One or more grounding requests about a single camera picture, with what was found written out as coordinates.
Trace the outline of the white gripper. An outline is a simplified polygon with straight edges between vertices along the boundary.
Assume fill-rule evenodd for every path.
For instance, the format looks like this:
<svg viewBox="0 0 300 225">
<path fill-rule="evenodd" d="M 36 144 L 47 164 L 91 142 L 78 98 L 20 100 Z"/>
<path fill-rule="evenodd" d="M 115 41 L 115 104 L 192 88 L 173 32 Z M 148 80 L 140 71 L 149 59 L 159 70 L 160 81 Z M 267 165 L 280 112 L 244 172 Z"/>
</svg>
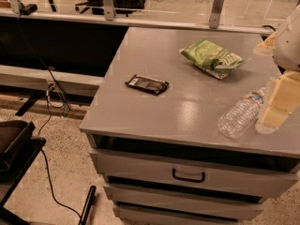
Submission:
<svg viewBox="0 0 300 225">
<path fill-rule="evenodd" d="M 273 55 L 275 63 L 287 70 L 278 78 L 271 77 L 266 84 L 255 124 L 259 133 L 272 134 L 300 106 L 300 72 L 297 72 L 300 70 L 300 5 L 253 52 Z"/>
</svg>

